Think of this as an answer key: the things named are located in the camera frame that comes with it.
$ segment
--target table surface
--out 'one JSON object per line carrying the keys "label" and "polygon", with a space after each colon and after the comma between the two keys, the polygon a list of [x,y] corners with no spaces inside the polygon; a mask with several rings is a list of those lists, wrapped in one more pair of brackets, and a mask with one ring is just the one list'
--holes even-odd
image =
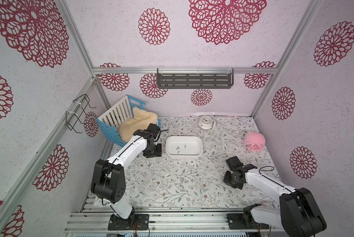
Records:
{"label": "table surface", "polygon": [[[125,170],[125,195],[136,207],[202,207],[244,208],[260,203],[277,208],[278,204],[255,187],[245,184],[234,189],[223,183],[228,170],[226,159],[237,156],[244,164],[261,168],[273,166],[266,147],[251,152],[241,143],[247,131],[257,131],[253,118],[216,116],[217,124],[210,130],[198,127],[196,117],[159,117],[162,132],[161,157],[146,159],[138,155]],[[171,159],[165,153],[165,141],[169,136],[198,136],[202,140],[203,154],[196,159]],[[114,145],[111,154],[120,149]],[[279,178],[277,170],[268,173]],[[101,206],[100,200],[94,202]]]}

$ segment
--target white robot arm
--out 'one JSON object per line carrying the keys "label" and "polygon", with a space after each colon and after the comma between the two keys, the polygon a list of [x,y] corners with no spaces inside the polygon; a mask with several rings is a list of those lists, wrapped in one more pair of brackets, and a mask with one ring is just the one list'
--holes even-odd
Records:
{"label": "white robot arm", "polygon": [[[132,226],[135,215],[124,192],[126,182],[124,169],[143,151],[146,158],[161,156],[161,144],[155,145],[160,128],[150,124],[146,130],[137,130],[131,140],[114,156],[98,160],[94,167],[91,192],[102,199],[103,205],[110,204],[122,226]],[[287,186],[252,164],[243,165],[234,156],[226,160],[230,170],[224,182],[233,188],[243,188],[248,183],[279,203],[280,209],[272,209],[254,204],[244,208],[243,224],[251,227],[254,223],[264,223],[284,229],[289,236],[309,237],[326,229],[326,222],[314,200],[305,188]]]}
{"label": "white robot arm", "polygon": [[124,169],[143,152],[146,158],[161,156],[161,144],[155,144],[160,128],[150,124],[146,130],[137,130],[131,140],[114,156],[107,160],[98,160],[95,163],[91,192],[102,199],[102,204],[110,204],[115,215],[123,220],[129,219],[133,212],[124,192],[126,182]]}
{"label": "white robot arm", "polygon": [[243,224],[264,223],[284,229],[289,236],[309,237],[326,229],[326,222],[311,192],[296,189],[269,177],[252,164],[244,165],[234,156],[226,160],[233,173],[227,171],[224,182],[233,188],[248,183],[273,198],[280,209],[254,204],[244,208]]}

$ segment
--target fluffy beige toy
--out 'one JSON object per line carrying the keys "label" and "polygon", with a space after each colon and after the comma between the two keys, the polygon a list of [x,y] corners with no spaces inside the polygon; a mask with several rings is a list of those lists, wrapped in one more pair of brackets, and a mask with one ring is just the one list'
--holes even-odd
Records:
{"label": "fluffy beige toy", "polygon": [[125,142],[129,142],[133,133],[138,130],[147,129],[148,125],[157,120],[157,115],[152,112],[141,110],[138,107],[132,109],[133,118],[122,123],[119,127],[119,136]]}

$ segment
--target alarm clock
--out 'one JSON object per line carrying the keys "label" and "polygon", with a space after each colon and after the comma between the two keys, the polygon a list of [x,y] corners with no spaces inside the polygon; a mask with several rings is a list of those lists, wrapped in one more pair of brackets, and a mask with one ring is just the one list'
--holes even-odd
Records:
{"label": "alarm clock", "polygon": [[213,116],[204,115],[198,120],[198,126],[205,130],[215,127],[216,123],[217,122],[214,120]]}

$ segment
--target black wire rack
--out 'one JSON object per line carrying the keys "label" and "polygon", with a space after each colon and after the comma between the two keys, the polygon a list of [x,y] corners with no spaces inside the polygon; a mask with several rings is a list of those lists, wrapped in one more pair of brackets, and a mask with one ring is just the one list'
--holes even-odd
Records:
{"label": "black wire rack", "polygon": [[[83,106],[82,106],[82,103],[83,103],[84,101],[86,101],[86,105],[83,107]],[[66,126],[68,127],[68,129],[69,129],[70,131],[74,130],[76,133],[81,134],[82,132],[77,132],[77,131],[74,129],[74,126],[76,125],[77,122],[80,122],[81,124],[85,124],[85,123],[83,123],[83,122],[80,120],[80,117],[81,117],[81,115],[82,115],[82,112],[86,115],[85,109],[86,109],[87,106],[89,106],[89,108],[96,108],[96,107],[91,107],[91,106],[90,106],[90,104],[89,104],[90,99],[89,99],[89,97],[88,97],[87,94],[81,95],[80,97],[76,98],[73,102],[74,102],[74,103],[78,103],[80,106],[76,109],[75,112],[73,112],[73,111],[66,111],[66,112],[65,112],[65,124],[66,124]],[[82,112],[80,113],[80,115],[78,115],[78,114],[76,113],[79,108],[82,109]],[[70,121],[71,121],[74,117],[76,117],[77,120],[76,120],[76,121],[74,122],[74,124],[72,125],[72,124],[70,123]]]}

